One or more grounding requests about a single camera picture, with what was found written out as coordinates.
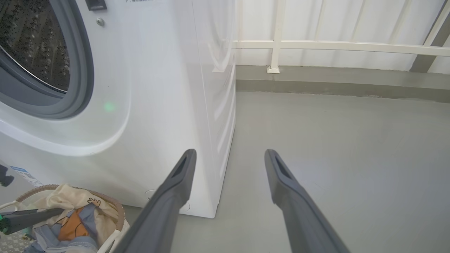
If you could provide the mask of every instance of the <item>white washing machine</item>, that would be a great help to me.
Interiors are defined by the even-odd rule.
[[[0,13],[27,37],[0,34],[0,160],[143,207],[194,148],[180,213],[213,218],[235,126],[234,0],[23,2]]]

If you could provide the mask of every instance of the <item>basket rim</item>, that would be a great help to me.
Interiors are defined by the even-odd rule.
[[[28,192],[22,194],[20,197],[18,197],[16,199],[16,201],[17,202],[22,202],[26,198],[28,198],[28,197],[30,197],[30,196],[38,193],[38,192],[41,192],[41,191],[44,191],[44,190],[55,190],[58,186],[59,185],[43,185],[43,186],[36,187],[36,188],[34,188],[32,190],[29,190]],[[109,196],[106,196],[106,195],[101,194],[101,193],[96,192],[96,191],[92,191],[92,190],[88,190],[88,189],[84,189],[84,188],[80,188],[80,187],[74,187],[74,186],[71,186],[71,187],[75,188],[75,189],[87,190],[90,193],[92,193],[93,195],[98,196],[98,197],[104,199],[106,202],[109,202],[109,203],[113,204],[116,207],[116,210],[117,210],[116,230],[122,231],[123,223],[125,222],[125,210],[123,209],[123,206],[122,206],[122,204],[120,204],[120,202],[118,202],[115,198],[111,198]]]

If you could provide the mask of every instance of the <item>blue and white sticker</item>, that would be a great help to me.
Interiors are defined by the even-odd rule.
[[[30,184],[32,184],[34,187],[39,187],[39,186],[43,186],[43,184],[41,182],[39,182],[39,180],[37,180],[35,177],[33,177],[28,171],[26,171],[25,169],[22,168],[18,168],[18,167],[14,167],[14,166],[10,166],[11,169],[15,170],[17,173],[19,173],[23,178],[25,178],[25,180],[27,180],[28,182],[30,182]]]

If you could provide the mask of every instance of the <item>screw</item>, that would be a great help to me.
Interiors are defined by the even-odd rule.
[[[95,22],[101,27],[105,25],[103,18],[97,18]]]

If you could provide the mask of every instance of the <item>glossy painted floor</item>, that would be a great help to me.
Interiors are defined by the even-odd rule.
[[[217,215],[180,215],[173,253],[290,252],[267,148],[351,252],[450,252],[450,104],[238,92],[236,117]]]

